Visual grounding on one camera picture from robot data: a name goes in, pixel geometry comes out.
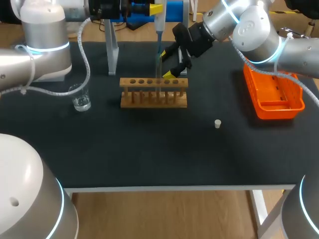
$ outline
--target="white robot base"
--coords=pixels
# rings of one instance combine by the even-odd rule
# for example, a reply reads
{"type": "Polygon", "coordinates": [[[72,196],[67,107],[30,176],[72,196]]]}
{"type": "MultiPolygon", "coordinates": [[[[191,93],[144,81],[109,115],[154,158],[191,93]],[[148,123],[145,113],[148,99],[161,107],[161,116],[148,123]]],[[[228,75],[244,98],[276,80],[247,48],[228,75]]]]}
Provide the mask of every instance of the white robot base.
{"type": "Polygon", "coordinates": [[[0,134],[0,238],[76,239],[78,216],[28,143],[0,134]]]}

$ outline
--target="metal table leg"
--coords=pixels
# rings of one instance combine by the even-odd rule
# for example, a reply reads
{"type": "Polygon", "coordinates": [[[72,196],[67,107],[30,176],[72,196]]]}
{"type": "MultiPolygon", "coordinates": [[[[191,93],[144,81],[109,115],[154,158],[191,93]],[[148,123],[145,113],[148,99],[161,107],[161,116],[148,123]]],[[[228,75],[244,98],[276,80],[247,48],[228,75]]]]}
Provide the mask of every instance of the metal table leg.
{"type": "Polygon", "coordinates": [[[110,20],[104,20],[106,50],[108,54],[109,75],[114,76],[119,57],[119,47],[116,40],[115,30],[110,20]]]}
{"type": "Polygon", "coordinates": [[[281,209],[283,203],[286,199],[286,196],[289,192],[286,192],[272,209],[272,211],[268,214],[266,209],[266,204],[263,196],[262,190],[252,190],[250,191],[250,196],[253,203],[254,214],[258,226],[257,234],[258,239],[271,239],[272,236],[282,227],[282,217],[281,217],[281,209]]]}

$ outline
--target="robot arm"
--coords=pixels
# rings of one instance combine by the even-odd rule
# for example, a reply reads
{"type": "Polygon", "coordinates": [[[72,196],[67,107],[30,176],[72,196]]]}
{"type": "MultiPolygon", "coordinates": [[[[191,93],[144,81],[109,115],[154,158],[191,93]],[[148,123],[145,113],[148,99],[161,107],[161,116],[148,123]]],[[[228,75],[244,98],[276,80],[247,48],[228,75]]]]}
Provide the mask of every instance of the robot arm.
{"type": "Polygon", "coordinates": [[[319,41],[316,38],[290,39],[280,37],[269,16],[274,0],[221,0],[203,17],[207,32],[219,41],[233,34],[234,45],[256,68],[293,72],[319,77],[319,41]]]}
{"type": "Polygon", "coordinates": [[[60,5],[27,0],[20,9],[29,52],[0,50],[0,90],[33,80],[61,77],[72,68],[65,14],[60,5]]]}

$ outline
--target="wooden floor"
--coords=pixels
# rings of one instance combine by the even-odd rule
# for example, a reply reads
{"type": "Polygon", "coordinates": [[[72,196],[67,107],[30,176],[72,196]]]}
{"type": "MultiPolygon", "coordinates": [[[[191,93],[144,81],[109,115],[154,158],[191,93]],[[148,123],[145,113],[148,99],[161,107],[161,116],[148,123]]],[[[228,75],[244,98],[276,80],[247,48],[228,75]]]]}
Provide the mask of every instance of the wooden floor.
{"type": "MultiPolygon", "coordinates": [[[[216,3],[217,0],[199,0],[198,11],[207,11],[216,3]]],[[[271,7],[286,9],[283,0],[271,7]]],[[[272,14],[271,19],[276,29],[287,26],[298,32],[303,32],[309,22],[301,14],[272,14]]],[[[166,24],[163,40],[174,40],[171,29],[175,25],[166,24]]],[[[21,37],[21,26],[0,24],[0,47],[8,47],[21,37]]],[[[317,27],[313,37],[319,37],[317,27]]],[[[117,31],[118,41],[156,38],[151,23],[136,31],[117,31]]],[[[97,24],[90,24],[83,40],[105,41],[105,37],[97,24]]],[[[253,239],[256,228],[247,195],[245,191],[76,194],[79,239],[253,239]]],[[[264,191],[264,196],[271,211],[281,191],[264,191]]],[[[275,238],[283,236],[279,232],[275,238]]]]}

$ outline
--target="blue light ring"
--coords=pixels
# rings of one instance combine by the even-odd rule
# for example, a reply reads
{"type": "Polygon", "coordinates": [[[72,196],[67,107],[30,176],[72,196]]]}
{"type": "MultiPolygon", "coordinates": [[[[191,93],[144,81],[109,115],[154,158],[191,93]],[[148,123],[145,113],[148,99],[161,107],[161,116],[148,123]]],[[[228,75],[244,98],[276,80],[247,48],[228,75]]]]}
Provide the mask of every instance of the blue light ring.
{"type": "Polygon", "coordinates": [[[239,20],[238,18],[235,16],[235,14],[233,13],[233,11],[230,9],[230,7],[227,5],[227,3],[225,2],[225,0],[221,0],[221,2],[224,4],[226,10],[228,11],[228,13],[232,16],[232,18],[235,20],[235,22],[238,24],[239,20]]]}
{"type": "Polygon", "coordinates": [[[64,209],[64,191],[63,191],[63,188],[62,188],[59,180],[56,179],[56,181],[58,182],[58,184],[60,186],[60,190],[61,190],[61,194],[62,194],[62,205],[61,205],[61,210],[60,210],[60,214],[58,216],[58,219],[56,220],[56,223],[55,223],[54,227],[52,228],[51,232],[49,233],[49,235],[45,239],[50,239],[52,237],[52,235],[54,234],[55,230],[57,229],[57,227],[61,221],[63,209],[64,209]]]}
{"type": "Polygon", "coordinates": [[[300,187],[299,187],[299,198],[300,198],[300,204],[301,204],[301,208],[304,212],[304,215],[306,217],[306,219],[308,220],[309,224],[311,225],[311,227],[315,230],[315,232],[319,235],[319,230],[318,228],[315,226],[315,224],[313,223],[313,221],[311,220],[309,214],[306,211],[305,205],[304,205],[304,201],[303,201],[303,194],[302,194],[302,187],[303,187],[303,182],[304,182],[305,176],[303,177],[303,179],[301,180],[300,183],[300,187]]]}
{"type": "Polygon", "coordinates": [[[278,44],[277,50],[269,58],[267,58],[264,61],[259,61],[259,62],[254,62],[251,60],[249,60],[249,61],[253,64],[262,64],[262,63],[265,63],[267,61],[270,61],[271,59],[275,58],[281,52],[281,47],[282,47],[282,40],[281,40],[281,37],[279,37],[279,44],[278,44]]]}

